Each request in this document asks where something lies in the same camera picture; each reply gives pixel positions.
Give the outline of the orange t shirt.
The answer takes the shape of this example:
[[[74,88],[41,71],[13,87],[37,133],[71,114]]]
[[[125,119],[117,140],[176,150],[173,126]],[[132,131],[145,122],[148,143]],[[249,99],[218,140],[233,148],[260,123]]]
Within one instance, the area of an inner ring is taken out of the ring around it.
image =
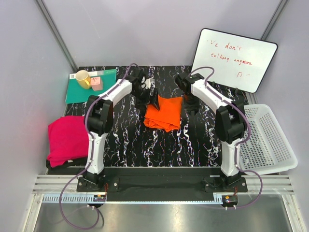
[[[153,105],[148,105],[144,125],[149,128],[162,129],[166,132],[179,130],[182,101],[182,97],[163,98],[159,95],[160,110],[157,110]]]

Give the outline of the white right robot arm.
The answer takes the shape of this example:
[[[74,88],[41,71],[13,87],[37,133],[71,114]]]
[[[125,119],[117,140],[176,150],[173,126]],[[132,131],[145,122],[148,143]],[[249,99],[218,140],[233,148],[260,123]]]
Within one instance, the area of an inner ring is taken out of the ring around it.
[[[241,179],[239,147],[248,127],[244,103],[220,94],[198,73],[192,76],[178,74],[175,83],[183,91],[185,109],[189,114],[194,116],[198,113],[201,101],[215,113],[214,129],[222,144],[221,173],[210,187],[231,191]]]

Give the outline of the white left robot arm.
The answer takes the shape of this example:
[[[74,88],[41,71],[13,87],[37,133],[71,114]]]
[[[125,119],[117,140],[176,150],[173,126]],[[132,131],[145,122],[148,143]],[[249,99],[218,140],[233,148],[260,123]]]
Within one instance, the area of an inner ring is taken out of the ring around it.
[[[104,147],[113,126],[113,108],[130,94],[135,97],[135,107],[139,110],[145,111],[149,105],[160,109],[155,81],[148,78],[140,67],[134,67],[130,74],[125,73],[104,93],[88,98],[84,124],[89,142],[83,179],[93,191],[100,191],[104,187]]]

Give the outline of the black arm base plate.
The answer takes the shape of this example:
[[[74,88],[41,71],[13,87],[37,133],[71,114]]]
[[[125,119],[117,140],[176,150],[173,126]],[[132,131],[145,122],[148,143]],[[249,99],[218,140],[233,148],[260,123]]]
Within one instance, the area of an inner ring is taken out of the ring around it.
[[[106,167],[102,188],[78,179],[78,192],[107,191],[107,202],[121,203],[205,203],[215,199],[214,193],[234,194],[248,191],[246,179],[232,189],[212,189],[221,169],[213,167]]]

